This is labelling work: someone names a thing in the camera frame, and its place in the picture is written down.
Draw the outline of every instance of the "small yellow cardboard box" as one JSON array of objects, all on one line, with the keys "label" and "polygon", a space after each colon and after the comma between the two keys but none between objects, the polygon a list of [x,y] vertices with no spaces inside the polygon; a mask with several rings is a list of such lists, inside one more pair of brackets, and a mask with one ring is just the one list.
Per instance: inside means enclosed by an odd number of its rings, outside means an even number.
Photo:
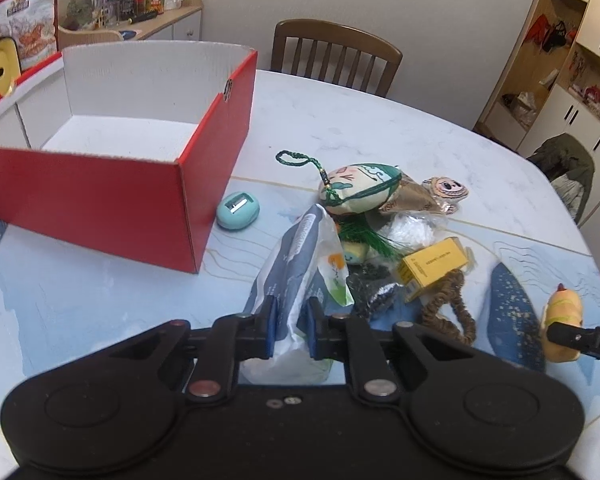
[{"label": "small yellow cardboard box", "polygon": [[460,240],[455,237],[405,256],[398,263],[397,272],[407,288],[407,301],[417,298],[429,285],[467,262]]}]

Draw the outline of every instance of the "black handle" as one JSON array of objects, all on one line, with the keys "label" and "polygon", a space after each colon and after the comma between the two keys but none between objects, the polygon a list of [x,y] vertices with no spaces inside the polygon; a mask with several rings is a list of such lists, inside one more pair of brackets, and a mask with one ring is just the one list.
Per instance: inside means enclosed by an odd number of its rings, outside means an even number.
[{"label": "black handle", "polygon": [[594,152],[597,150],[599,145],[600,145],[600,138],[598,139],[598,142],[596,142],[596,145],[593,147]]}]

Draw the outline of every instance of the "small yellow plush toy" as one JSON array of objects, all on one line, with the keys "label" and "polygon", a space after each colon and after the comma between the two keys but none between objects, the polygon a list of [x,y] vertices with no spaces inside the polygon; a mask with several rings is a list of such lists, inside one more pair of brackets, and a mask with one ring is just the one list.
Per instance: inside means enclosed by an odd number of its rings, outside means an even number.
[{"label": "small yellow plush toy", "polygon": [[551,343],[546,338],[546,329],[551,323],[561,322],[571,326],[582,326],[582,302],[577,292],[558,285],[549,303],[545,306],[540,322],[540,336],[544,356],[552,363],[565,363],[575,361],[580,357],[580,352],[572,348]]}]

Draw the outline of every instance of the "box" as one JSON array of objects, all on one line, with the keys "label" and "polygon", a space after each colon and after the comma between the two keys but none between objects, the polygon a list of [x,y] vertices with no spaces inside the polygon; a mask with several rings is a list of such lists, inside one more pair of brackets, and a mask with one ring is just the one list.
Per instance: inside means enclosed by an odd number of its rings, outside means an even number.
[{"label": "box", "polygon": [[467,262],[460,241],[455,237],[405,256],[398,263],[397,272],[406,286],[407,301],[417,298],[429,285]]},{"label": "box", "polygon": [[256,51],[193,41],[76,46],[0,98],[0,219],[197,272],[247,135]]}]

